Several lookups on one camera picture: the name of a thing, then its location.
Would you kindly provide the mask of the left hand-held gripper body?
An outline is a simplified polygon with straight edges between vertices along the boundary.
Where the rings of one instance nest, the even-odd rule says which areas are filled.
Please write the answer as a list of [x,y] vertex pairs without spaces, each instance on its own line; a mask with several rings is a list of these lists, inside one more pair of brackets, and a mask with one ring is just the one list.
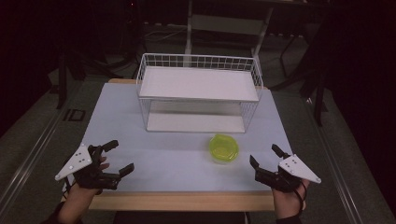
[[61,181],[72,175],[86,189],[116,189],[120,176],[103,172],[100,168],[102,153],[102,146],[80,145],[54,179]]

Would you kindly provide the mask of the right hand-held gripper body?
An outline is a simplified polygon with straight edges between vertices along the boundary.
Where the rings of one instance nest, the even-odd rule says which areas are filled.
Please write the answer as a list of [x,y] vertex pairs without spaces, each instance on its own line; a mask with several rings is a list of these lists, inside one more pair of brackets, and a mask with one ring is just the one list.
[[263,168],[262,171],[254,171],[256,181],[282,192],[293,192],[303,179],[321,183],[321,179],[296,154],[282,160],[275,172]]

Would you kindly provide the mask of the person's right hand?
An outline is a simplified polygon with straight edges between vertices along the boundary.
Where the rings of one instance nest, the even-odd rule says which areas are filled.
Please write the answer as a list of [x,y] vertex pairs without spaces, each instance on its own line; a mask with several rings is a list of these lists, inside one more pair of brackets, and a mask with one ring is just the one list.
[[272,189],[276,219],[299,216],[306,208],[306,193],[310,182],[303,179],[294,192],[282,192]]

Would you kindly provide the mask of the person's left hand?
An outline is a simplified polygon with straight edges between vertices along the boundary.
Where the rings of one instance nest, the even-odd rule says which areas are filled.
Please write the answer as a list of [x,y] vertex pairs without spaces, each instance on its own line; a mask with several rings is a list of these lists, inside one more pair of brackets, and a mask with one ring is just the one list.
[[100,191],[101,189],[86,189],[75,183],[57,215],[57,221],[61,224],[78,224]]

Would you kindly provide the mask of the translucent green bowl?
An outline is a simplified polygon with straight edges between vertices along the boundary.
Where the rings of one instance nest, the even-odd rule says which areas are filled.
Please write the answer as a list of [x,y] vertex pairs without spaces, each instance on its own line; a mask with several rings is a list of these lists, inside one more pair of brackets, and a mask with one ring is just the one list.
[[208,150],[212,159],[220,163],[232,162],[239,155],[237,141],[226,134],[215,134],[209,141]]

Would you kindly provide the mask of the black floor socket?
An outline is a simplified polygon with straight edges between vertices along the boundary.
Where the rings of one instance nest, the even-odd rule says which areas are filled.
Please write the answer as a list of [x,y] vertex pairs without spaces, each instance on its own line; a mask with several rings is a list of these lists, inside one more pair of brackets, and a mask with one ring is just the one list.
[[63,121],[83,121],[85,116],[85,110],[68,109],[64,115]]

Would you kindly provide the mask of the black stand leg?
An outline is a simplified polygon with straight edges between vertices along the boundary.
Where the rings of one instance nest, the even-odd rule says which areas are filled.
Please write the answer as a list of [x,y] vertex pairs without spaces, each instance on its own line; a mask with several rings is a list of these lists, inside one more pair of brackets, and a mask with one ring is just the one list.
[[316,124],[321,127],[321,112],[322,112],[322,105],[323,105],[323,96],[324,96],[324,87],[325,87],[325,78],[326,73],[323,72],[318,76],[318,85],[317,85],[317,92],[316,92],[316,101],[314,106],[314,119]]

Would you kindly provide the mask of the grey metal frame stand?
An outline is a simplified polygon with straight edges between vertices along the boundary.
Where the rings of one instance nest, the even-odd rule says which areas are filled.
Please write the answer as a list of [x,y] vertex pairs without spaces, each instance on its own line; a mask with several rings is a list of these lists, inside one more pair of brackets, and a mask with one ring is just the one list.
[[194,14],[192,12],[192,7],[193,0],[189,0],[185,54],[191,54],[191,35],[193,30],[255,35],[258,37],[258,40],[256,46],[251,49],[251,55],[257,62],[260,61],[259,53],[274,11],[272,7],[266,10],[262,21]]

